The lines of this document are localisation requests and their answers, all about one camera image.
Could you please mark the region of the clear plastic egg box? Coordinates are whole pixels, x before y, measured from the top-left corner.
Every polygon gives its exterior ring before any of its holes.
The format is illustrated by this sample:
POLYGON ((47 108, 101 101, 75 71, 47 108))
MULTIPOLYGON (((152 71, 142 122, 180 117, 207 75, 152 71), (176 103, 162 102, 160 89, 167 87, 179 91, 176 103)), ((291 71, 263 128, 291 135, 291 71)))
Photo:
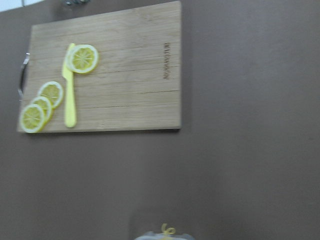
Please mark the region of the clear plastic egg box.
POLYGON ((176 234, 174 227, 167 227, 167 223, 161 225, 161 232, 148 231, 134 240, 195 240, 192 235, 187 233, 176 234))

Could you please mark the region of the yellow plastic knife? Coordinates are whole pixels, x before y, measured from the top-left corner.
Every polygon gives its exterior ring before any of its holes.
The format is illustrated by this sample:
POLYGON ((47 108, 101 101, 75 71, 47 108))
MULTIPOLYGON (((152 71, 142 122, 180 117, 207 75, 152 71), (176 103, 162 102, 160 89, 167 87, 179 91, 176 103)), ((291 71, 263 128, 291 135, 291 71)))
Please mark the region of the yellow plastic knife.
POLYGON ((72 48, 75 46, 74 43, 70 43, 62 65, 61 74, 65 79, 65 106, 64 106, 64 124, 68 128, 73 128, 77 123, 76 114, 76 103, 75 103, 75 93, 74 93, 74 74, 68 68, 68 54, 71 52, 72 48))

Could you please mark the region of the lemon slice by knife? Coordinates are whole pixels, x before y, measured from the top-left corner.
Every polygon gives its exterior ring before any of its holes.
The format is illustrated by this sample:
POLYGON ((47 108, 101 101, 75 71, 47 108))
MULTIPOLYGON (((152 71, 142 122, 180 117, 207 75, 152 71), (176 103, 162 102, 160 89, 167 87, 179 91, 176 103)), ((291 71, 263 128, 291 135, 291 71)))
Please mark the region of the lemon slice by knife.
POLYGON ((88 74, 97 67, 99 58, 99 52, 94 46, 78 44, 67 50, 65 65, 74 73, 88 74))

